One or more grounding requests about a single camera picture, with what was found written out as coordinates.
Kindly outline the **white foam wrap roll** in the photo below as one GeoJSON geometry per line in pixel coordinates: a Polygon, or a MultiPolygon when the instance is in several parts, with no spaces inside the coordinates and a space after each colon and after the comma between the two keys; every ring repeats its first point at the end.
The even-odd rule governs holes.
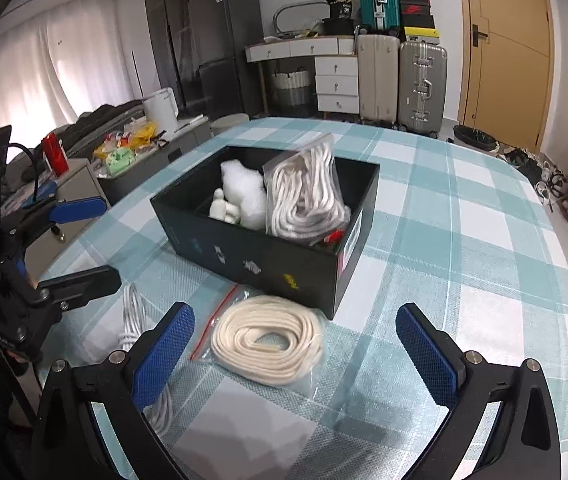
{"type": "Polygon", "coordinates": [[[221,163],[223,192],[225,199],[239,210],[239,223],[254,231],[265,227],[267,193],[262,174],[246,168],[239,160],[221,163]]]}

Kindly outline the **red white snack packet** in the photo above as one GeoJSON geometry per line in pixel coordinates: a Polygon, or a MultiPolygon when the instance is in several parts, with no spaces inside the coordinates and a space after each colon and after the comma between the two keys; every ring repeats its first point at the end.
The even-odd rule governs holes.
{"type": "Polygon", "coordinates": [[[322,250],[332,250],[339,245],[343,237],[345,236],[344,230],[335,230],[324,237],[322,237],[316,244],[315,247],[322,250]]]}

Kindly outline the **red bottle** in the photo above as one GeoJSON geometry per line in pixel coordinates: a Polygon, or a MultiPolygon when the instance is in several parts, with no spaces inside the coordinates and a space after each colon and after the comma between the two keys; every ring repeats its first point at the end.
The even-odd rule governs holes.
{"type": "Polygon", "coordinates": [[[67,155],[55,132],[44,136],[41,147],[49,168],[57,177],[61,177],[69,170],[67,155]]]}

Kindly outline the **yellow snack bag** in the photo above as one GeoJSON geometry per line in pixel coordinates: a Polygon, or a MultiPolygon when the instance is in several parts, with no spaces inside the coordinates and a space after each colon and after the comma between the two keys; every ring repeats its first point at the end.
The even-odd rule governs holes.
{"type": "Polygon", "coordinates": [[[147,122],[147,124],[137,128],[128,136],[128,147],[132,151],[146,148],[146,146],[153,144],[156,133],[157,125],[154,122],[147,122]]]}

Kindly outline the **white air purifier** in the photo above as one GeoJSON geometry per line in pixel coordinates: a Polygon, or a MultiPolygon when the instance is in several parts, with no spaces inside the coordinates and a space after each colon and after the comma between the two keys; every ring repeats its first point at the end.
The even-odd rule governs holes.
{"type": "Polygon", "coordinates": [[[179,109],[172,88],[162,88],[143,99],[146,118],[159,132],[172,134],[179,128],[179,109]]]}

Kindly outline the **black cardboard box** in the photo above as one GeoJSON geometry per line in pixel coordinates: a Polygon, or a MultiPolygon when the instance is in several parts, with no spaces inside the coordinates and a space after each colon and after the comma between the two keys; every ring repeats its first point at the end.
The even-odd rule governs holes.
{"type": "Polygon", "coordinates": [[[371,231],[380,166],[338,157],[337,177],[351,221],[331,246],[305,246],[263,231],[208,217],[221,163],[236,159],[259,170],[282,154],[270,148],[227,145],[171,182],[151,200],[178,256],[203,268],[335,317],[371,231]]]}

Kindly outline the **teal plaid tablecloth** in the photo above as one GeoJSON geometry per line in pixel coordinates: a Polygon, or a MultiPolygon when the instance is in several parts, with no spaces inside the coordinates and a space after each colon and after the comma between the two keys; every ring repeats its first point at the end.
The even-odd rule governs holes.
{"type": "Polygon", "coordinates": [[[325,132],[339,156],[380,169],[371,232],[325,328],[312,396],[183,361],[165,445],[192,479],[399,479],[446,412],[395,333],[413,302],[492,363],[532,358],[549,384],[568,478],[568,265],[532,186],[506,162],[348,122],[267,118],[172,162],[84,231],[49,267],[115,266],[153,321],[177,301],[205,324],[231,283],[177,257],[151,207],[165,185],[225,145],[283,150],[325,132]]]}

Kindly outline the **woven laundry basket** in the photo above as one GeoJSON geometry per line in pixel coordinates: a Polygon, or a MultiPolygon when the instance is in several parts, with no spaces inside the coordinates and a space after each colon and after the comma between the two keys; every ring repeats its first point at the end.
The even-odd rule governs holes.
{"type": "Polygon", "coordinates": [[[274,72],[271,76],[275,110],[288,117],[309,117],[312,114],[310,72],[298,68],[292,72],[274,72]]]}

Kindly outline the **white drawer desk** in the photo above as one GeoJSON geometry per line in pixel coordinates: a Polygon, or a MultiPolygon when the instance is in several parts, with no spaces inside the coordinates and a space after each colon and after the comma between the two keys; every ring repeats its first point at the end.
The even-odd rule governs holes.
{"type": "Polygon", "coordinates": [[[258,65],[264,105],[275,109],[271,76],[305,68],[310,72],[312,113],[359,113],[357,55],[352,36],[315,36],[271,40],[246,49],[246,58],[258,65]]]}

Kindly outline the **black trash bin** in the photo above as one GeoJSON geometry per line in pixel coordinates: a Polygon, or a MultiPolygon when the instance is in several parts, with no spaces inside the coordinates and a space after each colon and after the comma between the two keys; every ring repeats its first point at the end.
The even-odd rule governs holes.
{"type": "Polygon", "coordinates": [[[498,141],[482,130],[464,125],[455,125],[453,127],[453,134],[456,139],[483,152],[494,152],[499,148],[498,141]]]}

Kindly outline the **black bag on desk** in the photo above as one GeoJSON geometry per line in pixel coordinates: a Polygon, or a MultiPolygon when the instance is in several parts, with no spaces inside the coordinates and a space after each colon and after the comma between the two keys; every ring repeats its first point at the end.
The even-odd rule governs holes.
{"type": "Polygon", "coordinates": [[[325,0],[328,16],[323,18],[323,34],[326,36],[352,36],[355,25],[351,0],[325,0]]]}

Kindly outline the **beige suitcase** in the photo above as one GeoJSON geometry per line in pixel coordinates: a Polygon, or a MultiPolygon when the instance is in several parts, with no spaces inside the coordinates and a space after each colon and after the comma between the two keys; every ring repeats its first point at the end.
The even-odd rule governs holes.
{"type": "Polygon", "coordinates": [[[399,50],[400,40],[397,37],[357,37],[357,79],[362,119],[386,124],[397,121],[399,50]]]}

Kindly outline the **wooden door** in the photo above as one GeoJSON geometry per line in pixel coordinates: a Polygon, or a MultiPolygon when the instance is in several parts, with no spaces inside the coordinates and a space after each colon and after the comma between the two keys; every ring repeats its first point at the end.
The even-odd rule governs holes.
{"type": "Polygon", "coordinates": [[[462,0],[459,122],[536,152],[553,81],[549,0],[462,0]]]}

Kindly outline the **silver suitcase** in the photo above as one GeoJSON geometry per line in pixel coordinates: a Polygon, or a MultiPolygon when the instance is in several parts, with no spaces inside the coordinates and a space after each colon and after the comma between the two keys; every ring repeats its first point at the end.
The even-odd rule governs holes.
{"type": "Polygon", "coordinates": [[[398,124],[436,138],[444,119],[448,52],[426,42],[406,41],[399,52],[398,124]]]}

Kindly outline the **stack of shoe boxes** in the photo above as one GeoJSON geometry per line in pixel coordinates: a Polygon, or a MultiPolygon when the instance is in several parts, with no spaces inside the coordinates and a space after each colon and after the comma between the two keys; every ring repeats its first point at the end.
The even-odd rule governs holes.
{"type": "Polygon", "coordinates": [[[432,13],[432,0],[399,0],[401,22],[407,41],[440,44],[432,13]]]}

